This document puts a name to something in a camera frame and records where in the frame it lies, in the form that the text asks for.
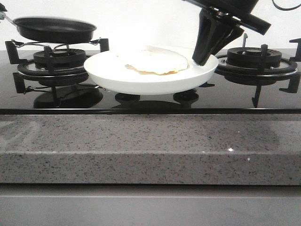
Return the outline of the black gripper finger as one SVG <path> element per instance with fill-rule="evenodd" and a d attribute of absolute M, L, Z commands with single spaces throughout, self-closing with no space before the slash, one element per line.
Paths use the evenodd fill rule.
<path fill-rule="evenodd" d="M 209 58 L 210 55 L 218 53 L 223 47 L 242 36 L 243 33 L 244 30 L 239 26 L 214 26 L 210 24 L 206 44 L 208 47 L 207 58 Z"/>
<path fill-rule="evenodd" d="M 202 9 L 199 13 L 198 38 L 192 59 L 198 65 L 205 65 L 210 55 L 215 55 L 231 39 L 233 20 L 219 11 Z"/>

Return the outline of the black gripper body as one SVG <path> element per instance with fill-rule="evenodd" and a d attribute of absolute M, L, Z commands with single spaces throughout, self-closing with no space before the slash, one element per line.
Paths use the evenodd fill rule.
<path fill-rule="evenodd" d="M 261 35 L 264 35 L 271 24 L 252 15 L 251 12 L 258 0 L 189 0 L 201 8 L 215 8 L 240 20 L 240 24 Z"/>

